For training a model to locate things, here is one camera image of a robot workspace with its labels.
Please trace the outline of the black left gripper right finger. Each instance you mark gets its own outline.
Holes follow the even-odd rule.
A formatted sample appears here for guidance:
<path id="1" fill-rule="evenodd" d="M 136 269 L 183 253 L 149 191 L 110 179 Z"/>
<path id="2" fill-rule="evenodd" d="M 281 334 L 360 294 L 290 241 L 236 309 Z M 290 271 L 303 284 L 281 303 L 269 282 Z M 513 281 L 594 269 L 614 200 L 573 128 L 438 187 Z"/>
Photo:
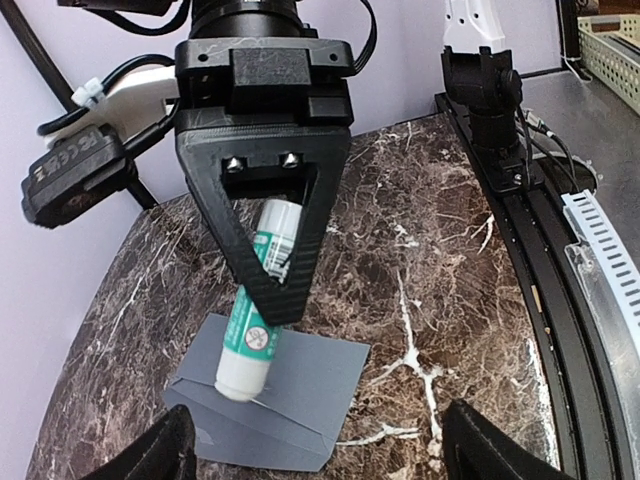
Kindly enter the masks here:
<path id="1" fill-rule="evenodd" d="M 464 400 L 446 409 L 442 435 L 449 479 L 571 479 L 520 447 Z"/>

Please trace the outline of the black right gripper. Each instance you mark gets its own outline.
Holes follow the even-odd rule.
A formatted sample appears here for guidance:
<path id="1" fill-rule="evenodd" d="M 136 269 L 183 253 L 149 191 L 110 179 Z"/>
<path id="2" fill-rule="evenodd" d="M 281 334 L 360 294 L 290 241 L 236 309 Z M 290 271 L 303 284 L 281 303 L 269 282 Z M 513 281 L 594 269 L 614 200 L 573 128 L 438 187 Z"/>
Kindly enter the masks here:
<path id="1" fill-rule="evenodd" d="M 267 324 L 301 320 L 351 143 L 351 46 L 222 37 L 175 50 L 176 151 L 236 279 Z"/>

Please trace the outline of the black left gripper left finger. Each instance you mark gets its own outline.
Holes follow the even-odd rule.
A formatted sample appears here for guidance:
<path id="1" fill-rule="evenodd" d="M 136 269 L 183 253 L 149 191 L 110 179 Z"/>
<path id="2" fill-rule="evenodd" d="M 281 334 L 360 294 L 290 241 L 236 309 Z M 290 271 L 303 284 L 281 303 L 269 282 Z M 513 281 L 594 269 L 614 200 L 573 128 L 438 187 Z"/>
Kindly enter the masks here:
<path id="1" fill-rule="evenodd" d="M 88 480 L 197 478 L 195 426 L 188 408 L 176 405 Z"/>

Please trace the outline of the grey envelope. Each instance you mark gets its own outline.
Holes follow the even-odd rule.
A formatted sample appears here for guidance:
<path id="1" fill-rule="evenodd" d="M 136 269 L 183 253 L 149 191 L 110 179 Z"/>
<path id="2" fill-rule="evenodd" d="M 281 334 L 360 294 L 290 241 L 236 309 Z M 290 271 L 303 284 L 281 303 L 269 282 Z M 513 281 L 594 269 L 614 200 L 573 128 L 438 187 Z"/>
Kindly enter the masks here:
<path id="1" fill-rule="evenodd" d="M 261 394 L 239 403 L 214 387 L 227 319 L 208 316 L 163 393 L 184 405 L 197 457 L 233 466 L 318 472 L 333 453 L 370 347 L 287 330 Z"/>

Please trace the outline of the white green glue stick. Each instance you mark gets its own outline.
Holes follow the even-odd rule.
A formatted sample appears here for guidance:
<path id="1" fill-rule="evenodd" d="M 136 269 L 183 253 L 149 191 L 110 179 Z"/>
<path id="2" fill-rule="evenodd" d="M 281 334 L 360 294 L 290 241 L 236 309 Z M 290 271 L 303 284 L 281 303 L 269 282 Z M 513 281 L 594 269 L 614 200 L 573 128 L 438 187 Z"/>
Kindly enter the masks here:
<path id="1" fill-rule="evenodd" d="M 283 282 L 298 231 L 302 207 L 268 200 L 262 210 L 253 248 L 269 276 Z M 267 325 L 241 287 L 223 338 L 214 387 L 226 398 L 249 402 L 262 392 L 282 329 Z"/>

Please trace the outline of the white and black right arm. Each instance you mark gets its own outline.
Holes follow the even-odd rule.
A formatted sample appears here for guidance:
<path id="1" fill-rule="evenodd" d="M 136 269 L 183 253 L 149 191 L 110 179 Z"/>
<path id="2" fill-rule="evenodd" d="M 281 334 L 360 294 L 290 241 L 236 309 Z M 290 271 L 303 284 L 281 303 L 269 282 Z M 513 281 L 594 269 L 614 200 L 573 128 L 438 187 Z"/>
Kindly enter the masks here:
<path id="1" fill-rule="evenodd" d="M 351 144 L 347 81 L 370 60 L 301 21 L 292 1 L 188 1 L 172 65 L 75 94 L 76 126 L 113 127 L 133 152 L 175 133 L 186 183 L 234 276 L 272 326 L 298 322 Z M 232 201 L 284 196 L 302 209 L 283 280 L 266 272 Z"/>

